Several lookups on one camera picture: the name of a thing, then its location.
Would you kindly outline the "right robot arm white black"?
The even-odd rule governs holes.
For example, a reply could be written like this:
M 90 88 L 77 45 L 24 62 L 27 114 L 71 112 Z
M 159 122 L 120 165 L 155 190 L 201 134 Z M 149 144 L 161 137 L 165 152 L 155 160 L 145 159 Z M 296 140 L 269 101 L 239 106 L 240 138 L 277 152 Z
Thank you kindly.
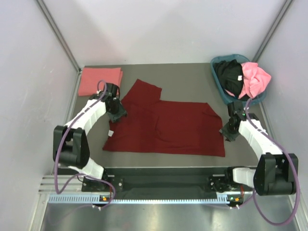
M 285 155 L 270 139 L 255 114 L 246 112 L 241 102 L 229 103 L 228 114 L 229 121 L 220 133 L 227 141 L 234 141 L 238 136 L 244 137 L 256 154 L 258 164 L 255 169 L 228 167 L 223 177 L 210 176 L 210 189 L 222 193 L 246 185 L 260 196 L 295 194 L 297 156 Z

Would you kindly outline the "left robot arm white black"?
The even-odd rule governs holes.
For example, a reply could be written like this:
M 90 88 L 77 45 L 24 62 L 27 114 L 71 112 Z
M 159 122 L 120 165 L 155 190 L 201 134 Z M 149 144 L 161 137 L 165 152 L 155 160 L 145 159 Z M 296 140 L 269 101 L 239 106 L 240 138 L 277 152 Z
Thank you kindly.
M 111 122 L 127 116 L 119 99 L 119 86 L 103 83 L 102 90 L 90 96 L 82 110 L 69 122 L 56 126 L 53 131 L 53 160 L 55 164 L 67 166 L 78 173 L 93 177 L 92 185 L 99 191 L 109 186 L 104 168 L 90 157 L 87 135 L 100 117 L 108 115 Z

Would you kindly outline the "dark red t-shirt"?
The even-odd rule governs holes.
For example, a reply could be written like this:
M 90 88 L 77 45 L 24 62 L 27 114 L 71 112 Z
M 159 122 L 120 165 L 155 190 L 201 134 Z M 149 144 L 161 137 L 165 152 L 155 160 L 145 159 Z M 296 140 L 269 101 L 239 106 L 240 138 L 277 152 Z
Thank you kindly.
M 161 92 L 136 80 L 121 101 L 128 114 L 110 123 L 103 150 L 224 157 L 222 120 L 210 105 L 163 101 Z

